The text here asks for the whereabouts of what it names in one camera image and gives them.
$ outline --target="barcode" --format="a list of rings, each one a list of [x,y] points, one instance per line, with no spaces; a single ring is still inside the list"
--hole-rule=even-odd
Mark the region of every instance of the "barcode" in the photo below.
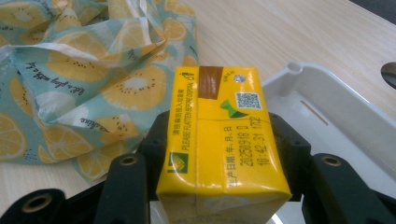
[[[254,92],[237,92],[236,103],[239,108],[262,109],[259,94]]]

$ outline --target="white plastic tray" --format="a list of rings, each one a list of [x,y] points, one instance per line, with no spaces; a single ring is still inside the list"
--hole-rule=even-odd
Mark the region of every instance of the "white plastic tray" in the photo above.
[[[337,76],[312,63],[289,63],[262,83],[270,112],[321,152],[347,160],[370,188],[396,198],[396,122]],[[304,223],[301,203],[286,203],[269,224]],[[165,224],[159,203],[151,223]]]

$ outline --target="black bracket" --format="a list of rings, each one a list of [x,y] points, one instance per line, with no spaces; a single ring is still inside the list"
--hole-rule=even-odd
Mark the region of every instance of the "black bracket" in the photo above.
[[[58,189],[32,192],[12,204],[0,223],[150,223],[149,201],[158,200],[168,118],[169,112],[159,115],[136,153],[111,163],[105,182],[67,200]],[[270,119],[290,202],[303,199],[306,223],[396,223],[395,199],[369,189],[342,158],[311,156],[310,144],[285,120],[275,114]]]

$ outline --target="wooden table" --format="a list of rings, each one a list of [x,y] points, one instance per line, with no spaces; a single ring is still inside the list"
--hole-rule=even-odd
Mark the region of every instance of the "wooden table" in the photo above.
[[[396,90],[381,77],[396,62],[396,25],[347,0],[186,0],[198,21],[201,65],[256,66],[262,79],[289,61],[327,67],[396,120]],[[0,163],[0,214],[36,189],[88,188],[70,161],[54,165]]]

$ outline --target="yellow juice box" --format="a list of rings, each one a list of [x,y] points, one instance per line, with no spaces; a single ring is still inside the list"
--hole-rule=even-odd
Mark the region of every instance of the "yellow juice box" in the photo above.
[[[158,197],[171,223],[265,223],[290,198],[254,67],[179,67]]]

